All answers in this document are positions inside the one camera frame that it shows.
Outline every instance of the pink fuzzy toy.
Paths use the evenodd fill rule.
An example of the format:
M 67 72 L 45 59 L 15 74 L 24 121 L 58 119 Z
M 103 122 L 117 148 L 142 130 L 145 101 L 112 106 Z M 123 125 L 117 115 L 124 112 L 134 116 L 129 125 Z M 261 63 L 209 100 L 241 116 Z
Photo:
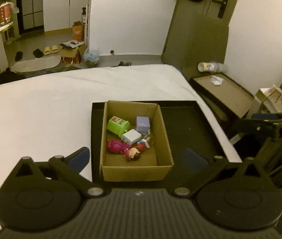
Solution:
M 120 153 L 124 155 L 124 151 L 130 149 L 131 146 L 121 142 L 120 140 L 111 140 L 106 143 L 106 148 L 108 148 L 111 153 Z

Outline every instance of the yellow slipper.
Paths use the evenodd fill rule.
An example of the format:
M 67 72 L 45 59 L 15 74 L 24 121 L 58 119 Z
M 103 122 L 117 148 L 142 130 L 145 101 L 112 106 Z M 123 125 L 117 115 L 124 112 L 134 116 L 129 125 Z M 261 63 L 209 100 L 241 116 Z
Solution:
M 51 54 L 51 48 L 50 47 L 46 47 L 44 52 L 43 52 L 43 55 L 47 56 L 47 55 L 50 55 Z
M 52 46 L 51 52 L 52 52 L 52 54 L 58 53 L 59 52 L 59 46 L 58 45 Z

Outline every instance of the door handle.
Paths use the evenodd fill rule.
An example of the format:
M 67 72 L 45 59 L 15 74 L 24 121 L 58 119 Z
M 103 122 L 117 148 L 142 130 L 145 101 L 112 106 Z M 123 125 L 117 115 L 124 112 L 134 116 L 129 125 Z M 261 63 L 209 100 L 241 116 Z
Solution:
M 218 17 L 222 19 L 225 13 L 226 5 L 228 5 L 228 0 L 212 0 L 212 2 L 219 3 L 221 5 Z

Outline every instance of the wall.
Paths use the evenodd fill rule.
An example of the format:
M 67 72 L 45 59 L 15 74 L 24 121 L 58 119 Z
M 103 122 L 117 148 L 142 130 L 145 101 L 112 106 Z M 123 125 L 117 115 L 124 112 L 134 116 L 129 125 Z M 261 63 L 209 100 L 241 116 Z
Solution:
M 90 48 L 161 55 L 176 0 L 91 0 Z
M 238 0 L 229 25 L 228 75 L 252 93 L 282 81 L 282 0 Z

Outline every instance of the bed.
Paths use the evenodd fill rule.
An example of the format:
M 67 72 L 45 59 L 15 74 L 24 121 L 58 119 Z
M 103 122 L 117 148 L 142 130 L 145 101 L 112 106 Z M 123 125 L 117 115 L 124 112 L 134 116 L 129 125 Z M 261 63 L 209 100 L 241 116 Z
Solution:
M 214 115 L 169 65 L 91 68 L 0 85 L 0 186 L 22 156 L 47 161 L 90 147 L 91 106 L 108 100 L 196 100 L 228 160 L 241 162 Z M 91 180 L 91 164 L 81 172 Z

